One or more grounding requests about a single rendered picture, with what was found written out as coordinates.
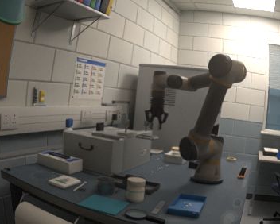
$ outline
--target ceiling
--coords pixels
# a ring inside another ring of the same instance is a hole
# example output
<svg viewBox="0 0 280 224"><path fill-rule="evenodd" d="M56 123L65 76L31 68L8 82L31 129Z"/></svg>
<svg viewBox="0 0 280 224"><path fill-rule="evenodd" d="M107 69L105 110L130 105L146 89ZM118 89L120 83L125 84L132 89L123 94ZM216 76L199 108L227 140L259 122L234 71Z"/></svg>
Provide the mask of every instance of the ceiling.
<svg viewBox="0 0 280 224"><path fill-rule="evenodd" d="M274 12L235 8L232 0L171 0L171 2L180 10L215 11L280 19L280 0L276 0Z"/></svg>

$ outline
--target blue cap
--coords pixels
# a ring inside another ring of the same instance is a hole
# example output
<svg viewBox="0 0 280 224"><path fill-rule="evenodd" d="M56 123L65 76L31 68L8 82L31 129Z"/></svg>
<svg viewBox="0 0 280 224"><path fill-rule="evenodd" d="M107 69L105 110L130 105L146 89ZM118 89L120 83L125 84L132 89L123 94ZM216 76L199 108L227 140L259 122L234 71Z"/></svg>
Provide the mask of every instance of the blue cap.
<svg viewBox="0 0 280 224"><path fill-rule="evenodd" d="M71 118L66 119L66 127L71 128L73 125L73 120Z"/></svg>

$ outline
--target window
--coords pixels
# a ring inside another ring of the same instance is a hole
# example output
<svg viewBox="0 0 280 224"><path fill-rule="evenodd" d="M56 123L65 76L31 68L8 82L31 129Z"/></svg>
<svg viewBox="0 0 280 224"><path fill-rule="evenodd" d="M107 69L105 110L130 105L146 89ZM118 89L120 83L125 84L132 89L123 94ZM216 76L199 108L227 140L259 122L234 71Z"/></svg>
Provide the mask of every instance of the window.
<svg viewBox="0 0 280 224"><path fill-rule="evenodd" d="M266 129L280 131L280 46L269 44Z"/></svg>

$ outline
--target fluorescent light panel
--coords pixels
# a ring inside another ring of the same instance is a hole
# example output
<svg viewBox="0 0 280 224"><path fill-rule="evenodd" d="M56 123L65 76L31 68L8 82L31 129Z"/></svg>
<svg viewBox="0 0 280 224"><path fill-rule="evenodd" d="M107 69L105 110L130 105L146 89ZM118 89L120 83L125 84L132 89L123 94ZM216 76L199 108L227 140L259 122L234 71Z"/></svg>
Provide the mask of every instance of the fluorescent light panel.
<svg viewBox="0 0 280 224"><path fill-rule="evenodd" d="M237 8L269 12L275 11L275 0L233 0L233 2Z"/></svg>

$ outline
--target chair armrest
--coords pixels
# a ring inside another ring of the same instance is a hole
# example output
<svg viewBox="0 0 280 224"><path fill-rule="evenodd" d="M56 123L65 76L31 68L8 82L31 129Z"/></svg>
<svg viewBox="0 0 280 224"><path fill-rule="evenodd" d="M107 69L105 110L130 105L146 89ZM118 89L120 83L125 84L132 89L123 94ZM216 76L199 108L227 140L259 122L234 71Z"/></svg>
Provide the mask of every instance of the chair armrest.
<svg viewBox="0 0 280 224"><path fill-rule="evenodd" d="M280 178L280 173L274 172L274 174L276 175L276 177Z"/></svg>

